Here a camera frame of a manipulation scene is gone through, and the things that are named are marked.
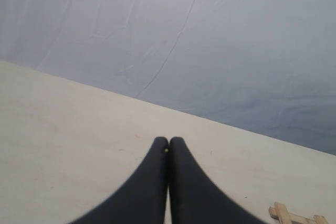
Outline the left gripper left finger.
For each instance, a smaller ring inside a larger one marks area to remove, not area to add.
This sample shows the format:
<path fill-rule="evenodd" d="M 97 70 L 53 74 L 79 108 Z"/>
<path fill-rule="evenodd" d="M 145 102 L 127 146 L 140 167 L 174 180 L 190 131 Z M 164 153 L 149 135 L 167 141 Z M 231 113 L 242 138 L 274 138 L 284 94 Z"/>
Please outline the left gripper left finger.
<path fill-rule="evenodd" d="M 164 223 L 168 147 L 165 137 L 156 137 L 122 186 L 72 223 Z"/>

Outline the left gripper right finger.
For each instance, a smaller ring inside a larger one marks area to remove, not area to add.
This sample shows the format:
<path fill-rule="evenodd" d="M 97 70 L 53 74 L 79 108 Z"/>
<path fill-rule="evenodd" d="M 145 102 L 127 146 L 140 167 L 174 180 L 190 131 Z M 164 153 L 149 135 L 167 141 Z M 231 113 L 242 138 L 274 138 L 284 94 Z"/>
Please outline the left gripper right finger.
<path fill-rule="evenodd" d="M 210 180 L 183 138 L 170 140 L 168 160 L 172 223 L 263 223 Z"/>

